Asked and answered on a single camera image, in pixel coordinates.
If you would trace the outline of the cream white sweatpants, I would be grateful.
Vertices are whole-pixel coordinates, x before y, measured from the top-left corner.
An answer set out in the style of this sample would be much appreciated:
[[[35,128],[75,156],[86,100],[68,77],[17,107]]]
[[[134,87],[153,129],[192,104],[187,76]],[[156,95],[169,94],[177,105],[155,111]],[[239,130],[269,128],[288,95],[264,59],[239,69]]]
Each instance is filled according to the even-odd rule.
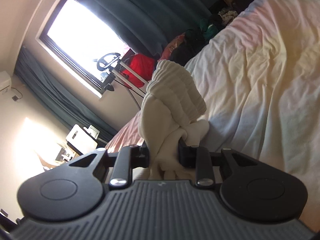
[[[146,88],[138,125],[150,152],[150,166],[138,176],[149,180],[195,180],[195,170],[178,161],[178,141],[199,146],[209,130],[201,118],[206,103],[191,74],[181,65],[162,60]]]

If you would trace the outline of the pile of clothes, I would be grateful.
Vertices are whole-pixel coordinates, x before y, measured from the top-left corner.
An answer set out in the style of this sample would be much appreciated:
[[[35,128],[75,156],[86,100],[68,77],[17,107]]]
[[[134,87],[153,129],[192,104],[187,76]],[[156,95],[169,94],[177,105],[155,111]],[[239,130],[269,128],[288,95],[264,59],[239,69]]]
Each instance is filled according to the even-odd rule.
[[[224,8],[210,18],[200,20],[195,29],[188,29],[176,36],[163,50],[159,60],[170,60],[182,66],[199,53],[209,41],[227,27],[238,13],[231,8]]]

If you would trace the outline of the black white chair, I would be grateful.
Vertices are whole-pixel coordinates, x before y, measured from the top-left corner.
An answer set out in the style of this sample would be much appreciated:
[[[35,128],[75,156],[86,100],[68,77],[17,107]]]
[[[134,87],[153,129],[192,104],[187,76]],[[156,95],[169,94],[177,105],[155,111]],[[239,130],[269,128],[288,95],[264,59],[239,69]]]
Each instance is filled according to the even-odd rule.
[[[98,137],[100,131],[92,125],[89,128],[74,125],[66,137],[67,146],[78,155],[93,152],[97,148],[104,148],[106,141]]]

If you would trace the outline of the white dressing table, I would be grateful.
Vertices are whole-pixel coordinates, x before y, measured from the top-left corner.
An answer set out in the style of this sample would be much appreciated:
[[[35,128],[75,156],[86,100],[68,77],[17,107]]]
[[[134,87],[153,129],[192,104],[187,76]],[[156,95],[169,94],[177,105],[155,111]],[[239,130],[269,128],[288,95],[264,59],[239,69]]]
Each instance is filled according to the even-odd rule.
[[[38,154],[38,158],[44,168],[44,170],[51,170],[52,168],[58,167],[64,163],[67,163],[81,155],[78,155],[65,143],[57,143],[52,148],[53,153],[49,153],[49,150],[45,150],[44,153]]]

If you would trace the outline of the garment steamer stand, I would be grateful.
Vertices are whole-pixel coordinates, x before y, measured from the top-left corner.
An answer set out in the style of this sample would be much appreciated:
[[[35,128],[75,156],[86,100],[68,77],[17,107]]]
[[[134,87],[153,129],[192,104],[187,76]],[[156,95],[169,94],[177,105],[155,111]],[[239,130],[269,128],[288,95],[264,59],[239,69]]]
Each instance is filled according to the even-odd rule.
[[[101,72],[106,72],[107,77],[103,81],[102,91],[114,91],[114,87],[112,86],[112,82],[115,81],[119,85],[123,86],[133,99],[134,103],[141,110],[141,104],[138,103],[136,97],[133,95],[136,94],[140,98],[144,99],[146,95],[146,86],[149,82],[142,78],[137,72],[135,72],[132,68],[130,68],[122,59],[119,53],[108,53],[102,56],[99,59],[94,59],[94,62],[97,63],[97,69]],[[132,83],[127,75],[123,74],[121,70],[127,70],[131,75],[136,77],[142,84],[142,87],[136,86]]]

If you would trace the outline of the red bag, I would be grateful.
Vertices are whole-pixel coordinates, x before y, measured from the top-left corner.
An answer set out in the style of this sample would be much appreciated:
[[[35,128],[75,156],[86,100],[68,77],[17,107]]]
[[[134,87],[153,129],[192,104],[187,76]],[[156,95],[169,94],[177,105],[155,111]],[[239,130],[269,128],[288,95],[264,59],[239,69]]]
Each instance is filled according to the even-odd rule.
[[[121,60],[145,81],[151,80],[157,64],[155,59],[143,54],[135,54],[131,49],[127,51]],[[137,88],[142,88],[144,86],[144,83],[125,67],[121,66],[120,73]]]

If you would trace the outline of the teal curtain left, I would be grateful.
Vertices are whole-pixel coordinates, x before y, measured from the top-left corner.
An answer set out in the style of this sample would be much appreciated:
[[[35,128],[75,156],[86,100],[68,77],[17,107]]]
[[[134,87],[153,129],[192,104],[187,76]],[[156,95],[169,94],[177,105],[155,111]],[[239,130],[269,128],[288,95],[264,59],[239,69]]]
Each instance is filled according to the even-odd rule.
[[[54,115],[65,127],[75,124],[93,125],[100,138],[109,142],[117,131],[73,96],[25,47],[17,57],[15,75],[30,89],[38,102]]]

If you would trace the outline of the teal curtain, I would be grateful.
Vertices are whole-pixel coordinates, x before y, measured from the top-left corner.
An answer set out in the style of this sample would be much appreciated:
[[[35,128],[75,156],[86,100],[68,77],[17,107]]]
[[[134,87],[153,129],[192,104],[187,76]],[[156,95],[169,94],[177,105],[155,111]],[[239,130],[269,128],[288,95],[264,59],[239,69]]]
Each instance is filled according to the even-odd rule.
[[[135,52],[159,57],[177,35],[211,16],[217,0],[75,0],[104,21]]]
[[[38,102],[54,115],[65,127],[75,124],[93,125],[100,138],[109,142],[117,131],[73,96],[25,47],[17,57],[15,75],[30,89]]]

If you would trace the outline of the pastel tie-dye bed sheet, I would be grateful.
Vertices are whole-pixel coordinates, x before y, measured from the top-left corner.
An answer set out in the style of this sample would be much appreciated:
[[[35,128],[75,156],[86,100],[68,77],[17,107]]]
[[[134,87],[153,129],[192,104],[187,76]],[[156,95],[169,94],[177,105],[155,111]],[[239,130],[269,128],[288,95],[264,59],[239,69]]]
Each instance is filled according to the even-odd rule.
[[[319,0],[254,0],[187,64],[207,111],[202,144],[299,178],[319,230]]]

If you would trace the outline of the black framed window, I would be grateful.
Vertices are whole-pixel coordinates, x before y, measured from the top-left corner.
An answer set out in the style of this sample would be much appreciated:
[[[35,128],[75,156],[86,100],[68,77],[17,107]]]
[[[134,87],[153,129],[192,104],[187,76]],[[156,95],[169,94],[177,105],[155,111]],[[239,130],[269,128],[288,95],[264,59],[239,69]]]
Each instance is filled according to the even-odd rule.
[[[84,86],[102,97],[125,83],[110,70],[99,70],[124,56],[129,46],[98,16],[75,0],[59,0],[44,25],[40,40],[63,62],[64,68]]]

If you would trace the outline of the teal curtain right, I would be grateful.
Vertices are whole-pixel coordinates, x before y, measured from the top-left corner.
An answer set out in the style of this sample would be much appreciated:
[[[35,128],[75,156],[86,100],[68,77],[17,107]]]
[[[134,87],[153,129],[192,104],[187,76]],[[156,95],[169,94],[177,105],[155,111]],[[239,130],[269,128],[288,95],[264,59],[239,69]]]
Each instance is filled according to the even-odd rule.
[[[177,35],[211,16],[217,0],[75,0],[104,21],[135,52],[159,57]]]

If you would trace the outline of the white air conditioner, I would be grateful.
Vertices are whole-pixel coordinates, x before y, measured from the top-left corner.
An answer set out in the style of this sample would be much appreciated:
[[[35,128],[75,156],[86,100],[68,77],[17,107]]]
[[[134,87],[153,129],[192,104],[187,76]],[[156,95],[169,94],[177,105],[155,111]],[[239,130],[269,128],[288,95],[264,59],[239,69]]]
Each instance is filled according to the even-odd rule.
[[[0,72],[0,90],[4,91],[11,88],[11,76],[6,71]]]

